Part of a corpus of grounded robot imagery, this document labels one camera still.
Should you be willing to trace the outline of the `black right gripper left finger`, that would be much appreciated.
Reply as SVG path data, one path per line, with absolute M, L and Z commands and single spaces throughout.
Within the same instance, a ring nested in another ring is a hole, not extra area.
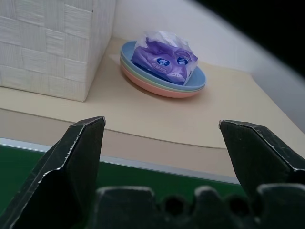
M 3 229 L 69 229 L 90 209 L 105 118 L 80 120 L 37 162 L 0 217 Z

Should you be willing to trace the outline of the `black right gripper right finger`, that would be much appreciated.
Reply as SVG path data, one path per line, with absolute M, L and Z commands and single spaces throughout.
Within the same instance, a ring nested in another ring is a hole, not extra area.
M 221 120 L 219 129 L 248 197 L 262 184 L 305 183 L 305 160 L 267 127 Z

